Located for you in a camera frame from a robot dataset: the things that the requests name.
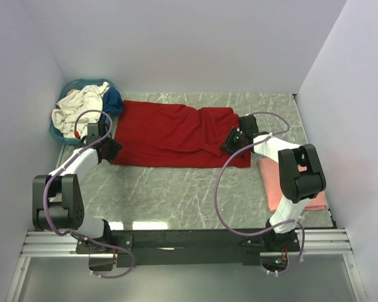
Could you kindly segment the red t shirt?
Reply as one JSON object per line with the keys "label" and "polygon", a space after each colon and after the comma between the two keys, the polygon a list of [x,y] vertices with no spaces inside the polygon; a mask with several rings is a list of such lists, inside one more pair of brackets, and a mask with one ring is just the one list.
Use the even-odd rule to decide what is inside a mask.
{"label": "red t shirt", "polygon": [[112,163],[220,168],[229,158],[221,146],[238,121],[232,108],[126,100],[114,135],[123,148]]}

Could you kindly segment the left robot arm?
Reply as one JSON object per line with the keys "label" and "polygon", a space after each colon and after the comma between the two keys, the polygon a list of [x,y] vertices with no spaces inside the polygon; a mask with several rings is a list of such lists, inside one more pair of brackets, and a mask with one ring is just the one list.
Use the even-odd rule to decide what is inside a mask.
{"label": "left robot arm", "polygon": [[71,235],[96,251],[113,246],[109,223],[85,213],[79,182],[102,161],[116,159],[122,145],[111,136],[106,123],[90,123],[80,147],[56,170],[33,179],[32,222],[37,230]]}

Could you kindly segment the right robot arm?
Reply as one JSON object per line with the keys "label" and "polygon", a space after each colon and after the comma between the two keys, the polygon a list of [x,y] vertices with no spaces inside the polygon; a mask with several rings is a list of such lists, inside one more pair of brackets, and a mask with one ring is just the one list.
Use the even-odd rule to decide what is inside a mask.
{"label": "right robot arm", "polygon": [[326,189],[326,179],[315,146],[286,142],[274,133],[259,131],[255,115],[239,118],[239,126],[232,128],[222,144],[231,156],[230,161],[250,149],[278,164],[278,178],[282,197],[266,228],[243,233],[231,228],[221,217],[217,204],[218,187],[214,189],[214,208],[219,221],[230,232],[243,237],[262,236],[266,248],[278,251],[296,239],[295,228],[305,207]]}

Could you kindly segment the folded pink t shirt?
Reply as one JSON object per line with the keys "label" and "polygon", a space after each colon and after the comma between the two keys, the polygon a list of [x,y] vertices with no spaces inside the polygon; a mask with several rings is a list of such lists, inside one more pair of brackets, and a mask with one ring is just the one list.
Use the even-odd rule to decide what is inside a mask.
{"label": "folded pink t shirt", "polygon": [[[261,175],[263,178],[268,208],[271,212],[277,210],[283,196],[279,181],[278,163],[269,158],[261,158],[259,161]],[[305,207],[307,211],[323,210],[327,206],[324,192],[320,192],[316,198],[312,199]]]}

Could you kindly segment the blue t shirt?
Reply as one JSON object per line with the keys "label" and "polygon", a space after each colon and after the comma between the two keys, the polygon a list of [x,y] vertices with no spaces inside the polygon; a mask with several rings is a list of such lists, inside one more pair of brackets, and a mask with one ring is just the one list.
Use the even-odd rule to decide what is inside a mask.
{"label": "blue t shirt", "polygon": [[103,108],[102,112],[105,112],[111,119],[118,117],[123,111],[123,99],[121,94],[111,87],[103,95]]}

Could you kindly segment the cream white t shirt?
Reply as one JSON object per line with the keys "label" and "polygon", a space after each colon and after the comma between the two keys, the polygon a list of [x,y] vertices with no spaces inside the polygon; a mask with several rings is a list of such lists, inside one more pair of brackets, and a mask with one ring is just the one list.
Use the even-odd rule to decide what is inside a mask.
{"label": "cream white t shirt", "polygon": [[52,123],[54,128],[61,132],[64,138],[75,138],[74,125],[77,117],[90,110],[89,113],[80,117],[77,123],[77,132],[81,136],[87,134],[87,125],[96,123],[101,117],[100,111],[103,109],[103,96],[109,90],[110,84],[85,85],[82,88],[73,88],[65,97],[60,99],[52,111]]}

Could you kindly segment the teal laundry basket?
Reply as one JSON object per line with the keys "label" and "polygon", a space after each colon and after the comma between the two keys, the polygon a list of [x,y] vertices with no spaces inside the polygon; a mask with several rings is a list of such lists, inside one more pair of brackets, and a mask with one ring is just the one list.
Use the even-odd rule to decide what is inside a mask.
{"label": "teal laundry basket", "polygon": [[[64,86],[64,88],[61,90],[61,93],[60,93],[60,96],[59,96],[59,100],[61,100],[62,98],[66,97],[67,93],[69,91],[71,91],[72,89],[81,90],[83,87],[85,87],[87,85],[97,85],[97,86],[100,86],[104,82],[109,83],[110,87],[114,87],[115,88],[114,83],[111,80],[108,80],[108,79],[76,79],[74,81],[71,81],[71,82],[67,83]],[[56,127],[54,126],[53,123],[50,124],[49,133],[51,134],[51,136],[55,140],[57,140],[60,143],[63,143],[63,144],[66,144],[66,145],[78,145],[79,144],[79,139],[77,139],[75,137],[65,138],[63,136],[63,134],[58,129],[56,129]]]}

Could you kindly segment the black base beam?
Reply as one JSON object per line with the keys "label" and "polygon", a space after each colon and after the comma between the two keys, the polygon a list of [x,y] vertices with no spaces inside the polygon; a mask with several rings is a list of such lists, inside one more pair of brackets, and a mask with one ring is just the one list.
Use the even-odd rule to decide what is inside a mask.
{"label": "black base beam", "polygon": [[77,255],[90,255],[95,271],[117,268],[183,264],[242,264],[258,266],[262,253],[298,252],[295,231],[286,235],[268,232],[257,237],[240,237],[228,230],[114,230],[109,247],[87,240],[76,245]]}

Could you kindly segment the aluminium rail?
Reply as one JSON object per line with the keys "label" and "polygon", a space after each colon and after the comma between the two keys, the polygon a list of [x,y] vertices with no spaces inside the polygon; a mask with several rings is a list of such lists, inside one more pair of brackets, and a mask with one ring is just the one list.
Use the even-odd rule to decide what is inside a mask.
{"label": "aluminium rail", "polygon": [[[96,251],[81,254],[80,243],[71,236],[60,237],[53,232],[28,232],[21,257],[97,257],[110,258],[111,252]],[[344,229],[305,230],[304,255],[348,255],[353,254],[352,245]]]}

